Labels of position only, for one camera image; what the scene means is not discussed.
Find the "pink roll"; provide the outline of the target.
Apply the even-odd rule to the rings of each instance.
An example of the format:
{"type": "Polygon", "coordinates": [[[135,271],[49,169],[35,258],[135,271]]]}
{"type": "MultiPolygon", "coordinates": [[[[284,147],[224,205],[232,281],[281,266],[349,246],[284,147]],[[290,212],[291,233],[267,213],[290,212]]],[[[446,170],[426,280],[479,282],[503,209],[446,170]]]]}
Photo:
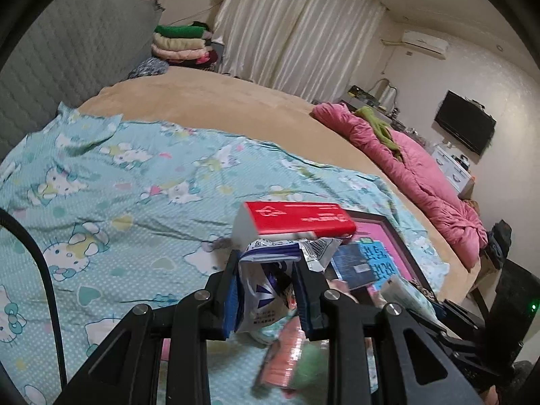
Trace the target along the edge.
{"type": "Polygon", "coordinates": [[[258,382],[264,386],[289,389],[305,339],[300,320],[294,316],[283,326],[277,340],[269,347],[258,382]]]}

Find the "white blue wipes packet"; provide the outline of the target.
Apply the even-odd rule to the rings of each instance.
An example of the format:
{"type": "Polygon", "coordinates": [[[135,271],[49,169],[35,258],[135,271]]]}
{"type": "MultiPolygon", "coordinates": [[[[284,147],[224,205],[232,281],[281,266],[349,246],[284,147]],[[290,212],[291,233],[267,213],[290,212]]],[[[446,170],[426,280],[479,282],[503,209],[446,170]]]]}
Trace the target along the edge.
{"type": "Polygon", "coordinates": [[[324,272],[341,245],[334,238],[248,244],[238,262],[243,301],[236,331],[252,333],[285,317],[293,304],[293,265],[306,262],[311,272],[324,272]]]}

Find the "mint tissue pack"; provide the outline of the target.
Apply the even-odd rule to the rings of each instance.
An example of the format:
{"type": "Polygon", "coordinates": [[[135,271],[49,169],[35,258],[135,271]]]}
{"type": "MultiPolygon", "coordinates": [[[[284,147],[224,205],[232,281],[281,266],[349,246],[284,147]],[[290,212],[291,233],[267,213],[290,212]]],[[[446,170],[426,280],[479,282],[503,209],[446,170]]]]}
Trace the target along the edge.
{"type": "Polygon", "coordinates": [[[381,286],[380,294],[388,303],[399,303],[433,323],[437,323],[436,311],[417,288],[403,277],[394,274],[381,286]]]}

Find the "green fluffy ball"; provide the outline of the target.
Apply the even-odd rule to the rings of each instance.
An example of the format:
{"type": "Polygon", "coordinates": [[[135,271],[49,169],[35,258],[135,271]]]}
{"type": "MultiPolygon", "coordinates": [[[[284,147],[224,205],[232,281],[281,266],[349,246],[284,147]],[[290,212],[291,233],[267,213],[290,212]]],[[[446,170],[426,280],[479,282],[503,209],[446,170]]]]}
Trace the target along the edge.
{"type": "Polygon", "coordinates": [[[302,344],[288,388],[303,390],[317,386],[327,378],[328,369],[329,341],[305,341],[302,344]]]}

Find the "pink blue book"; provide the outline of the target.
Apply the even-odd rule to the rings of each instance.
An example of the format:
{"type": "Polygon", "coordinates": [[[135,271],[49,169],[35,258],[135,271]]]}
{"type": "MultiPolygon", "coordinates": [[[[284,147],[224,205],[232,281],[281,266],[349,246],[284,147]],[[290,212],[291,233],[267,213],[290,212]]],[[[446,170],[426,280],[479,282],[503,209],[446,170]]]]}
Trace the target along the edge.
{"type": "Polygon", "coordinates": [[[416,277],[406,250],[398,245],[382,224],[357,221],[353,239],[359,243],[361,253],[368,260],[377,278],[370,288],[371,293],[378,292],[382,284],[394,274],[405,280],[416,277]]]}

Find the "pink quilt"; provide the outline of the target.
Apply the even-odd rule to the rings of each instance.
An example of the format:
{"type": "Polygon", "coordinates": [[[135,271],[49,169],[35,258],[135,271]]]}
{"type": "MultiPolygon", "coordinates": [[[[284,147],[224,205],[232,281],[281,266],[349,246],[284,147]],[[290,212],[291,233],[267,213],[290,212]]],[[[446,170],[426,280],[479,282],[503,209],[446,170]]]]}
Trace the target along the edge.
{"type": "Polygon", "coordinates": [[[404,162],[394,158],[364,119],[341,103],[319,103],[311,116],[360,149],[414,204],[450,244],[467,269],[472,269],[488,237],[476,210],[459,199],[434,158],[407,135],[388,128],[404,162]]]}

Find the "teal cartoon bedsheet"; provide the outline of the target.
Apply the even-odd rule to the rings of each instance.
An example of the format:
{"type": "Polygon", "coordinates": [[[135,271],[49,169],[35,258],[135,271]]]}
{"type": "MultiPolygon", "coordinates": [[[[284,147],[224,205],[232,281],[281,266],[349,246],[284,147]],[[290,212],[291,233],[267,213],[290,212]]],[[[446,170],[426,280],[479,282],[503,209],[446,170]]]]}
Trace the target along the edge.
{"type": "Polygon", "coordinates": [[[61,105],[1,164],[1,206],[47,262],[69,374],[134,305],[167,307],[201,289],[229,257],[238,209],[254,200],[336,202],[382,215],[433,289],[449,272],[381,178],[275,143],[61,105]]]}

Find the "white drawer cabinet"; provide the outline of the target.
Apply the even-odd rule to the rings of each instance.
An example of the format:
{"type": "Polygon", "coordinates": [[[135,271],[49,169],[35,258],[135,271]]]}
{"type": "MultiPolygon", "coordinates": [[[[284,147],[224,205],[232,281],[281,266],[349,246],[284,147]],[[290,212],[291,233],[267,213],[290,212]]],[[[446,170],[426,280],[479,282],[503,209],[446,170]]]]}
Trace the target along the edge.
{"type": "Polygon", "coordinates": [[[434,147],[432,157],[435,159],[446,180],[455,189],[458,197],[469,198],[474,187],[473,176],[440,145],[434,147]]]}

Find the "red white tissue box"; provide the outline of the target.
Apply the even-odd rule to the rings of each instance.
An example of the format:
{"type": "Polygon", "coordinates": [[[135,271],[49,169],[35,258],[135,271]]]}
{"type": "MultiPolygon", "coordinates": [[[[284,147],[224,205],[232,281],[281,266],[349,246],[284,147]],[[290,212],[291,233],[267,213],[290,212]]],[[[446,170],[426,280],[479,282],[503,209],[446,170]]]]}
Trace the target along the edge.
{"type": "Polygon", "coordinates": [[[335,203],[246,201],[234,219],[231,239],[245,250],[256,240],[348,239],[355,231],[349,213],[335,203]]]}

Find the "green garment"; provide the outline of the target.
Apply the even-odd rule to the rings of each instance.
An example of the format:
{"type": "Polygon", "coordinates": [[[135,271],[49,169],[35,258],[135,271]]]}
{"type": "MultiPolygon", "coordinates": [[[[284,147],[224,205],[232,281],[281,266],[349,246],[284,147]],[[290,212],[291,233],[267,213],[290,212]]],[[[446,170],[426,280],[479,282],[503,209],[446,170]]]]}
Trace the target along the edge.
{"type": "Polygon", "coordinates": [[[367,121],[379,142],[391,151],[395,159],[400,162],[404,162],[401,149],[393,140],[392,134],[388,128],[388,124],[375,115],[372,107],[364,105],[360,109],[356,110],[354,115],[364,119],[364,121],[367,121]]]}

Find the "cluttered side table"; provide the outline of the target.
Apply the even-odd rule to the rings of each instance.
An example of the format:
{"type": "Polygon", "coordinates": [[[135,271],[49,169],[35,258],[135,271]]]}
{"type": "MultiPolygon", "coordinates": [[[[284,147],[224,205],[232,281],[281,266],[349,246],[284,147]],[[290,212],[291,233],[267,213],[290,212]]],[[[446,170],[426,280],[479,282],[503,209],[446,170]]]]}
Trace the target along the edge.
{"type": "Polygon", "coordinates": [[[369,106],[379,108],[389,114],[399,114],[398,94],[399,90],[387,78],[380,78],[368,90],[364,90],[357,85],[351,85],[347,94],[368,104],[369,106]]]}

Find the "dark floral pillow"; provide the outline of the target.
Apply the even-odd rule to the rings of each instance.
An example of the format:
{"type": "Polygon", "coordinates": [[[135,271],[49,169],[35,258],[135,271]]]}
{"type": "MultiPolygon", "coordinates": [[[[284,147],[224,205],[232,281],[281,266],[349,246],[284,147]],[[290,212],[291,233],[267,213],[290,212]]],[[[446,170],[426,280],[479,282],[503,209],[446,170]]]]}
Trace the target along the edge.
{"type": "Polygon", "coordinates": [[[159,76],[168,71],[169,64],[156,57],[145,59],[139,63],[129,74],[129,79],[136,79],[140,77],[159,76]]]}

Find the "white air conditioner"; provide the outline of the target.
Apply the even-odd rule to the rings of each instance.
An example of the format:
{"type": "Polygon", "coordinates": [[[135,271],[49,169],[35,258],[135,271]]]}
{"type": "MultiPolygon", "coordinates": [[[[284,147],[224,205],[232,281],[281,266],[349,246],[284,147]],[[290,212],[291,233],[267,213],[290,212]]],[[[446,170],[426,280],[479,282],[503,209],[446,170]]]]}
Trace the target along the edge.
{"type": "Polygon", "coordinates": [[[406,30],[402,34],[401,41],[406,47],[416,49],[438,59],[446,59],[450,45],[442,38],[411,30],[406,30]]]}

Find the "grey quilted headboard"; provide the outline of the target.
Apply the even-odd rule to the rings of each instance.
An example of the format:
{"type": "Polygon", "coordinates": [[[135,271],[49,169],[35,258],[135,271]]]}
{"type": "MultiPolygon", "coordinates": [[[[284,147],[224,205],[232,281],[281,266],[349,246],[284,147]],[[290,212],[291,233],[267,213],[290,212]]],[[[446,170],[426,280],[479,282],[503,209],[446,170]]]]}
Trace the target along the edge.
{"type": "Polygon", "coordinates": [[[1,70],[1,154],[150,56],[157,0],[53,0],[1,70]]]}

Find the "dark frame pink tray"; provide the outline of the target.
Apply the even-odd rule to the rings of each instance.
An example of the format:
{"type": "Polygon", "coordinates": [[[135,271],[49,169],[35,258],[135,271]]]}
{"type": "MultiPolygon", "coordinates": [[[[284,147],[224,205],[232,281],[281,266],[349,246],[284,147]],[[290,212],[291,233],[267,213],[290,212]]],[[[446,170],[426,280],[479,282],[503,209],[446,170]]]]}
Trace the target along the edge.
{"type": "Polygon", "coordinates": [[[415,281],[430,296],[435,295],[412,253],[386,217],[355,210],[348,213],[356,226],[353,242],[376,277],[368,286],[370,294],[378,292],[383,283],[396,274],[415,281]]]}

